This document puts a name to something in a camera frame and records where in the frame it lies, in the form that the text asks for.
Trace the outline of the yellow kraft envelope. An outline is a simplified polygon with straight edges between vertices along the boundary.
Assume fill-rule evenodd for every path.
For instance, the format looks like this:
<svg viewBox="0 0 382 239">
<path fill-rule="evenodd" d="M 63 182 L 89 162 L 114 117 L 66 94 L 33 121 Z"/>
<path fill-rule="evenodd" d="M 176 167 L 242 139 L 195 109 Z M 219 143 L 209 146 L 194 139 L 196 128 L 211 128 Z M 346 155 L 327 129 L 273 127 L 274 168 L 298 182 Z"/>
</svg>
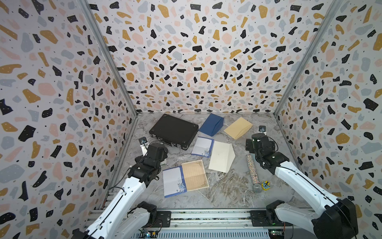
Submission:
<svg viewBox="0 0 382 239">
<path fill-rule="evenodd" d="M 240 117 L 238 120 L 236 120 L 234 123 L 232 123 L 230 126 L 228 126 L 224 132 L 229 135 L 234 140 L 239 139 L 244 134 L 247 133 L 247 131 L 253 126 L 252 123 L 247 121 L 246 119 Z"/>
</svg>

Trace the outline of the white letter paper blue border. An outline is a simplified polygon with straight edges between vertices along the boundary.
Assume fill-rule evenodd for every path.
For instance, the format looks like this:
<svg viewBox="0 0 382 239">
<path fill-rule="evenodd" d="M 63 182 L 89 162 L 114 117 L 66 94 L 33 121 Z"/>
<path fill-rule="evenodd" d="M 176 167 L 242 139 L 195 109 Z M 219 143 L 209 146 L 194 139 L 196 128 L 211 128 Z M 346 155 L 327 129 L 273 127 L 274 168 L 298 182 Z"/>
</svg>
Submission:
<svg viewBox="0 0 382 239">
<path fill-rule="evenodd" d="M 163 171 L 164 197 L 172 197 L 187 192 L 182 166 Z"/>
</svg>

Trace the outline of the cream envelope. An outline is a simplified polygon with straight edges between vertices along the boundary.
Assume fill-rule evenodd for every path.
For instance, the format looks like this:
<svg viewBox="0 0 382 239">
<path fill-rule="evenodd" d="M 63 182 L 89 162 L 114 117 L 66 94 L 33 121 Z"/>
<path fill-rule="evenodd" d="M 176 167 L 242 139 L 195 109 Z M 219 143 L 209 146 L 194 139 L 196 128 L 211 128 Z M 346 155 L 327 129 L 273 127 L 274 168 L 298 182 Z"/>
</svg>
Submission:
<svg viewBox="0 0 382 239">
<path fill-rule="evenodd" d="M 209 169 L 228 173 L 234 159 L 235 153 L 231 143 L 215 141 L 210 157 Z"/>
</svg>

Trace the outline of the tan letter paper ornate border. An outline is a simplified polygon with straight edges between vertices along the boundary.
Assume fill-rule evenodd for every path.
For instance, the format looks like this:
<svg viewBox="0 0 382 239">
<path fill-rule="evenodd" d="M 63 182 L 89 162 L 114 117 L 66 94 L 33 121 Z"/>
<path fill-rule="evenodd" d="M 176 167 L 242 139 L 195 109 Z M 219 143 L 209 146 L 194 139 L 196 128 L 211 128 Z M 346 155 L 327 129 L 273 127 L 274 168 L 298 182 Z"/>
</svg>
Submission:
<svg viewBox="0 0 382 239">
<path fill-rule="evenodd" d="M 209 188 L 205 167 L 202 160 L 182 164 L 187 191 Z"/>
</svg>

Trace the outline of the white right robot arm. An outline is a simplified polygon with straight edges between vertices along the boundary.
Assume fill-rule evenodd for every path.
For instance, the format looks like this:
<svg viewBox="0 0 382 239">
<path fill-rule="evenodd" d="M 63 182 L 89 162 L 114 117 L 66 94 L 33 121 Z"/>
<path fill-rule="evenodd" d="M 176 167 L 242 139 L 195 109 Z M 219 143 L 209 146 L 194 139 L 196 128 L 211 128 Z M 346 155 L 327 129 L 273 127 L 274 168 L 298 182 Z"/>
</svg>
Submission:
<svg viewBox="0 0 382 239">
<path fill-rule="evenodd" d="M 349 199 L 339 199 L 304 175 L 284 154 L 277 143 L 264 133 L 246 140 L 246 151 L 260 166 L 283 180 L 311 207 L 294 207 L 282 200 L 266 206 L 269 224 L 289 223 L 318 239 L 355 239 L 358 235 L 356 207 Z"/>
</svg>

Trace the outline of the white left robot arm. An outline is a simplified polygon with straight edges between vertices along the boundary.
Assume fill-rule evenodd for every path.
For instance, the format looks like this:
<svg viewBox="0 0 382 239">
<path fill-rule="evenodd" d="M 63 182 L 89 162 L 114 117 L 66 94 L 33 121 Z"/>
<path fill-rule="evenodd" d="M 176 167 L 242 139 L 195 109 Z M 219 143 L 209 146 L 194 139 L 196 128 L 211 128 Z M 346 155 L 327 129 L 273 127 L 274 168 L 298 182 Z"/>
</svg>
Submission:
<svg viewBox="0 0 382 239">
<path fill-rule="evenodd" d="M 84 231 L 74 232 L 74 239 L 129 239 L 144 227 L 157 222 L 157 207 L 134 202 L 148 188 L 151 181 L 158 179 L 161 162 L 167 158 L 168 149 L 161 143 L 151 143 L 147 152 L 135 158 L 127 178 L 109 206 Z"/>
</svg>

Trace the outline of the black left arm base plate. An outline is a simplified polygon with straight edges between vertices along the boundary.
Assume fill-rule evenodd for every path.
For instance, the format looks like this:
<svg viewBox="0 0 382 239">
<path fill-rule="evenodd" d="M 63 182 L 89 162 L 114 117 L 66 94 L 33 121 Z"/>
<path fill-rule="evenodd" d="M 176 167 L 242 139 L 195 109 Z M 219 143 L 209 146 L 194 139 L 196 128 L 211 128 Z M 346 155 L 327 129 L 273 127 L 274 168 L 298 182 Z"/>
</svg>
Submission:
<svg viewBox="0 0 382 239">
<path fill-rule="evenodd" d="M 149 228 L 169 228 L 171 225 L 171 211 L 157 211 L 154 223 Z"/>
</svg>

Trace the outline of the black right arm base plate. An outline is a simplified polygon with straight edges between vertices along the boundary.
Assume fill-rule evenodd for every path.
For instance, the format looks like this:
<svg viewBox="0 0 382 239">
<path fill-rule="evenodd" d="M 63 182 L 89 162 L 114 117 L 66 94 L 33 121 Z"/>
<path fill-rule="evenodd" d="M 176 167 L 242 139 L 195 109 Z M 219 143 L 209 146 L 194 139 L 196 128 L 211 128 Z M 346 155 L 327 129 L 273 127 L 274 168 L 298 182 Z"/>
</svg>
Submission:
<svg viewBox="0 0 382 239">
<path fill-rule="evenodd" d="M 252 210 L 250 220 L 253 227 L 283 227 L 292 226 L 290 223 L 285 223 L 276 218 L 275 213 L 270 213 L 268 210 Z"/>
</svg>

